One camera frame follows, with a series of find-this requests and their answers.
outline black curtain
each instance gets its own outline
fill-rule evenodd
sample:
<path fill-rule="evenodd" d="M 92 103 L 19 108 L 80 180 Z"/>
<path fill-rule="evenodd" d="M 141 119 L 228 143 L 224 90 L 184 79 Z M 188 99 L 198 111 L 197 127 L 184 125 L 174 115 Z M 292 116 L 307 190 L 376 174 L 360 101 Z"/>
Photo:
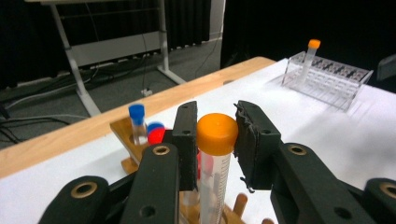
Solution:
<path fill-rule="evenodd" d="M 50 10 L 23 0 L 0 1 L 0 90 L 69 69 Z"/>
<path fill-rule="evenodd" d="M 211 0 L 165 0 L 169 49 L 209 39 L 210 6 Z M 71 45 L 158 31 L 157 7 L 157 0 L 57 6 Z M 1 89 L 70 69 L 49 7 L 1 0 L 0 33 Z"/>

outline plastic tube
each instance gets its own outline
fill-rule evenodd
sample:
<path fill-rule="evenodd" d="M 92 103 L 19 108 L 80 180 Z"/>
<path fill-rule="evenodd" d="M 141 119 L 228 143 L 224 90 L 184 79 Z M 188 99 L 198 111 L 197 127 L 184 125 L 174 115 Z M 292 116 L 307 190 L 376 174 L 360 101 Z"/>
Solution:
<path fill-rule="evenodd" d="M 300 75 L 300 80 L 298 83 L 298 87 L 304 85 L 306 77 L 308 76 L 309 69 L 311 68 L 312 61 L 314 60 L 315 54 L 317 53 L 317 49 L 320 46 L 320 40 L 311 39 L 308 43 L 308 50 L 304 57 L 303 71 Z"/>
<path fill-rule="evenodd" d="M 147 143 L 148 133 L 145 122 L 145 107 L 141 104 L 129 106 L 129 116 L 132 122 L 132 138 L 136 146 Z"/>
<path fill-rule="evenodd" d="M 223 114 L 208 114 L 197 123 L 197 145 L 201 153 L 200 223 L 221 222 L 230 156 L 238 125 Z"/>

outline gray floor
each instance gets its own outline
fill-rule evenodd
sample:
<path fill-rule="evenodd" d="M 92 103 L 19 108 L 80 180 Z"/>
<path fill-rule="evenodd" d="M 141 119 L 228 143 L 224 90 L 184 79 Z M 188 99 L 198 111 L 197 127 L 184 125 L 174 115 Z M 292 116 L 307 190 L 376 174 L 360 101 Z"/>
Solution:
<path fill-rule="evenodd" d="M 219 70 L 220 50 L 221 39 L 207 42 L 200 46 L 172 50 L 169 53 L 170 70 L 186 81 L 210 74 Z M 140 59 L 129 60 L 124 63 L 110 65 L 108 69 L 106 67 L 100 68 L 100 71 L 101 69 L 114 69 L 117 71 L 126 69 L 129 71 L 128 66 L 132 68 L 135 66 L 133 63 L 137 64 L 137 62 L 142 61 Z M 115 73 L 115 78 L 106 84 L 96 88 L 91 88 L 91 85 L 87 85 L 87 89 L 89 89 L 90 96 L 99 109 L 102 112 L 106 112 L 112 108 L 142 98 L 141 91 L 144 88 L 150 88 L 154 93 L 157 93 L 176 86 L 176 83 L 171 79 L 157 71 L 156 66 L 161 64 L 161 62 L 161 55 L 151 55 L 143 63 L 140 63 L 137 69 L 130 71 L 127 75 L 121 76 L 120 74 L 126 73 L 117 72 Z M 2 91 L 0 92 L 0 100 L 18 92 L 34 88 L 38 89 L 43 85 L 45 83 L 41 82 L 35 85 Z M 75 87 L 21 101 L 8 108 L 7 112 L 13 119 L 49 116 L 69 123 L 78 122 L 89 116 L 75 92 Z M 0 122 L 3 122 L 0 123 L 2 125 L 2 127 L 0 126 L 0 131 L 2 131 L 0 132 L 0 149 L 16 144 L 9 141 L 4 133 L 19 142 L 65 126 L 61 122 L 47 119 L 29 119 L 4 123 L 5 121 L 1 116 Z"/>

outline test tube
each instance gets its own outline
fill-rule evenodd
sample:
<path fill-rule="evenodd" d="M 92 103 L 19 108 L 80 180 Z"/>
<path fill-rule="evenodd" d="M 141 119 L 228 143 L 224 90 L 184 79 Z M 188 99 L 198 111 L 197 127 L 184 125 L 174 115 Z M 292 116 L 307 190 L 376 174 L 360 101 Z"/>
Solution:
<path fill-rule="evenodd" d="M 317 49 L 320 46 L 320 40 L 311 39 L 308 43 L 308 50 L 304 57 L 303 71 L 301 72 L 298 87 L 301 88 L 304 85 L 306 77 L 308 76 L 309 69 L 311 68 L 312 61 L 314 60 Z"/>
<path fill-rule="evenodd" d="M 213 113 L 197 123 L 197 145 L 201 153 L 200 223 L 221 222 L 228 170 L 238 125 L 231 117 Z"/>

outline cable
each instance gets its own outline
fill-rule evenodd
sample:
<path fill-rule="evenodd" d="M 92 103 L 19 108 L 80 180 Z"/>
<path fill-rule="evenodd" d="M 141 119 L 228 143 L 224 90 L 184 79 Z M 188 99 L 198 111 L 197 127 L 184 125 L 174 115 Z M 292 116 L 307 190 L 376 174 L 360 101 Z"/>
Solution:
<path fill-rule="evenodd" d="M 75 119 L 88 119 L 88 117 L 80 116 L 80 115 L 72 115 L 72 114 L 56 114 L 56 115 L 46 115 L 46 116 L 34 116 L 34 117 L 25 117 L 25 118 L 15 118 L 15 119 L 0 119 L 0 123 L 4 121 L 13 121 L 13 120 L 29 120 L 29 119 L 53 119 L 56 117 L 69 117 Z"/>
<path fill-rule="evenodd" d="M 39 90 L 37 90 L 37 91 L 31 92 L 31 93 L 25 93 L 25 94 L 22 94 L 22 95 L 19 95 L 19 96 L 16 96 L 16 97 L 12 97 L 12 98 L 10 98 L 10 99 L 7 99 L 7 100 L 5 100 L 5 101 L 2 101 L 1 103 L 3 103 L 3 105 L 5 105 L 5 104 L 8 103 L 8 102 L 18 101 L 18 100 L 20 100 L 20 99 L 24 99 L 24 98 L 30 97 L 30 96 L 32 96 L 32 95 L 37 95 L 37 94 L 39 94 L 40 92 L 42 92 L 44 89 L 47 89 L 48 87 L 52 86 L 53 84 L 56 84 L 57 82 L 58 82 L 58 81 L 55 81 L 54 83 L 51 83 L 51 84 L 49 84 L 49 85 L 47 85 L 47 86 L 45 86 L 45 87 L 43 87 L 43 88 L 41 88 L 41 89 L 39 89 Z"/>
<path fill-rule="evenodd" d="M 140 29 L 141 30 L 143 30 L 142 26 L 143 26 L 142 22 L 140 22 Z M 145 58 L 145 66 L 144 66 L 144 69 L 143 69 L 143 80 L 142 80 L 142 90 L 144 90 L 146 88 L 146 68 L 147 68 L 147 65 L 148 65 L 148 62 L 147 62 L 147 59 L 146 59 L 146 57 L 147 57 L 146 55 L 148 53 L 148 47 L 147 47 L 147 44 L 146 44 L 145 36 L 143 34 L 141 34 L 141 35 L 142 35 L 142 38 L 143 38 L 143 45 L 145 46 L 145 54 L 142 55 L 142 57 Z"/>
<path fill-rule="evenodd" d="M 23 101 L 26 101 L 26 100 L 29 100 L 29 99 L 33 99 L 33 98 L 36 98 L 36 97 L 40 97 L 40 96 L 51 95 L 51 94 L 53 94 L 53 93 L 55 93 L 57 91 L 61 91 L 61 90 L 64 90 L 64 89 L 67 89 L 69 87 L 76 86 L 76 85 L 77 84 L 72 84 L 72 85 L 69 85 L 69 86 L 61 87 L 61 88 L 53 90 L 53 91 L 47 91 L 47 92 L 44 92 L 44 93 L 39 93 L 39 94 L 27 96 L 25 98 L 21 98 L 20 100 L 17 100 L 15 102 L 11 103 L 10 105 L 6 105 L 5 109 L 10 109 L 12 106 L 14 106 L 16 104 L 19 104 L 20 102 L 23 102 Z"/>
<path fill-rule="evenodd" d="M 6 138 L 8 138 L 8 141 L 5 142 L 19 143 L 25 140 L 18 138 L 8 127 L 4 127 L 3 125 L 0 125 L 0 133 L 2 133 Z"/>
<path fill-rule="evenodd" d="M 61 119 L 55 119 L 55 118 L 32 118 L 32 119 L 8 119 L 8 120 L 4 120 L 2 122 L 0 122 L 0 124 L 7 124 L 7 123 L 14 123 L 14 122 L 22 122 L 22 121 L 26 121 L 26 120 L 34 120 L 34 119 L 48 119 L 54 122 L 60 122 L 66 125 L 69 125 L 69 122 L 66 122 L 64 120 Z"/>
<path fill-rule="evenodd" d="M 45 92 L 45 91 L 48 91 L 48 89 L 51 91 L 51 89 L 57 89 L 57 86 L 61 86 L 62 87 L 62 86 L 64 86 L 64 84 L 66 82 L 70 81 L 68 79 L 70 79 L 69 76 L 60 77 L 58 80 L 50 83 L 49 85 L 47 85 L 47 86 L 45 86 L 45 87 L 43 87 L 41 89 L 38 89 L 37 91 L 35 91 L 35 93 Z"/>
<path fill-rule="evenodd" d="M 204 66 L 204 64 L 206 63 L 206 61 L 207 61 L 207 60 L 209 59 L 209 57 L 213 54 L 213 52 L 215 52 L 216 46 L 217 46 L 218 41 L 219 41 L 219 39 L 220 39 L 220 37 L 221 37 L 221 30 L 222 30 L 223 25 L 224 25 L 224 24 L 222 23 L 221 26 L 220 26 L 220 29 L 219 29 L 219 36 L 218 36 L 218 38 L 216 39 L 215 46 L 213 47 L 212 51 L 206 56 L 204 62 L 197 68 L 197 70 L 195 70 L 194 78 L 197 78 L 198 71 Z"/>
<path fill-rule="evenodd" d="M 0 133 L 2 133 L 6 138 L 8 138 L 7 140 L 1 140 L 2 142 L 12 142 L 14 144 L 18 144 L 18 140 L 12 138 L 12 136 L 9 136 L 6 132 L 4 132 L 3 130 L 0 129 Z"/>
<path fill-rule="evenodd" d="M 19 122 L 25 122 L 22 124 L 13 124 L 13 125 L 7 125 L 7 128 L 19 128 L 27 125 L 32 125 L 32 124 L 41 124 L 41 123 L 50 123 L 50 122 L 55 122 L 54 120 L 38 120 L 38 121 L 33 121 L 33 120 L 18 120 Z"/>
<path fill-rule="evenodd" d="M 87 8 L 88 14 L 90 15 L 90 18 L 91 18 L 92 27 L 93 27 L 93 30 L 94 30 L 94 32 L 95 32 L 96 40 L 99 42 L 99 41 L 100 41 L 99 35 L 98 35 L 97 30 L 96 30 L 96 25 L 95 25 L 95 22 L 94 22 L 94 20 L 93 20 L 93 16 L 92 16 L 92 14 L 91 14 L 91 10 L 90 10 L 90 7 L 88 6 L 88 3 L 85 3 L 85 7 Z"/>

